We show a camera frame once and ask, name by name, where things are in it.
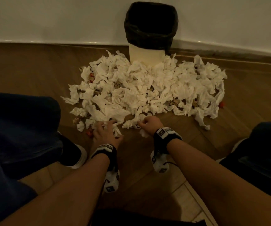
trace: white wall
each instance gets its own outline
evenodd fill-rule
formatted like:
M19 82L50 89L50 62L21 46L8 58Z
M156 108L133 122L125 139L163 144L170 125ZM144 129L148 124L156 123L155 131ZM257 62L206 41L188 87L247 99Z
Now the white wall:
M134 1L0 0L0 42L124 45ZM177 9L174 47L271 53L271 0L151 1Z

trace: torn tissue paper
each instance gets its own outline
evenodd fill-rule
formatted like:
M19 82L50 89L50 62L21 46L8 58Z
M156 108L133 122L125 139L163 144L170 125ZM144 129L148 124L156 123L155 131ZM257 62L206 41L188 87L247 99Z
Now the torn tissue paper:
M217 65L204 64L196 55L194 62L177 65L175 55L165 56L162 63L153 67L134 61L116 52L109 57L83 67L80 85L69 85L70 98L62 97L66 103L76 104L82 99L82 108L75 107L70 113L83 119L77 129L83 131L96 121L115 119L115 136L120 135L117 127L138 128L137 121L147 115L173 111L175 115L193 115L199 125L209 130L203 118L217 117L218 104L224 97L224 70ZM124 122L125 116L134 118Z

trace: black wrist strap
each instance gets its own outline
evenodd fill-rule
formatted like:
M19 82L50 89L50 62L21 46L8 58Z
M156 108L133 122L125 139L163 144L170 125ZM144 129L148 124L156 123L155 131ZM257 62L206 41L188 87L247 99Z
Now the black wrist strap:
M109 167L107 169L107 171L113 171L115 170L115 172L118 171L118 163L117 163L117 150L116 148L111 145L111 144L103 144L103 145L100 145L96 151L91 155L91 159L98 155L98 154L105 154L108 156L109 158Z
M159 152L161 154L169 154L167 150L167 144L173 140L173 139L180 139L183 140L182 137L173 131L171 128L166 127L166 128L160 128L158 129L154 135L154 155Z

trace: white shoe sole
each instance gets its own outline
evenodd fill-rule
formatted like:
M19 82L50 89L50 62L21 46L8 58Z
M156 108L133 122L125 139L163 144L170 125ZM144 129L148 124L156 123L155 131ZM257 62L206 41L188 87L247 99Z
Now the white shoe sole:
M243 141L243 140L246 140L247 138L244 138L244 139L242 139L242 140L239 140L235 145L234 145L234 147L232 148L232 151L231 151L231 153L232 152L234 152L235 150L236 150L236 148L239 146L239 144ZM223 160L223 159L225 159L226 157L224 157L224 158L222 158L222 159L218 159L218 160L216 160L216 162L217 163L220 163L221 162L221 160Z
M78 144L75 144L75 145L80 149L81 157L80 157L79 161L75 165L69 167L69 168L72 168L72 169L78 169L79 167L81 167L85 163L85 161L87 159L86 150L83 147L81 147L80 145L78 145Z

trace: sneaker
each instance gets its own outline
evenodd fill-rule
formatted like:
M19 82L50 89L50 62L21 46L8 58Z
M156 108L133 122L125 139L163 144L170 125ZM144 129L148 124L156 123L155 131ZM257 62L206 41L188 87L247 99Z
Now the sneaker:
M62 155L58 162L64 166L70 167L72 169L77 169L81 167L86 159L87 152L80 145L74 144L65 136L59 133L59 139L63 143Z
M236 148L239 146L239 144L240 144L243 140L246 140L246 139L248 139L248 138L244 138L244 139L242 139L242 140L239 140L239 141L234 145L234 147L232 148L231 153L234 152L234 151L236 150ZM223 157L222 159L218 159L218 160L216 160L216 162L217 162L217 163L220 163L221 160L223 160L223 159L225 159L225 158L226 158L226 157Z

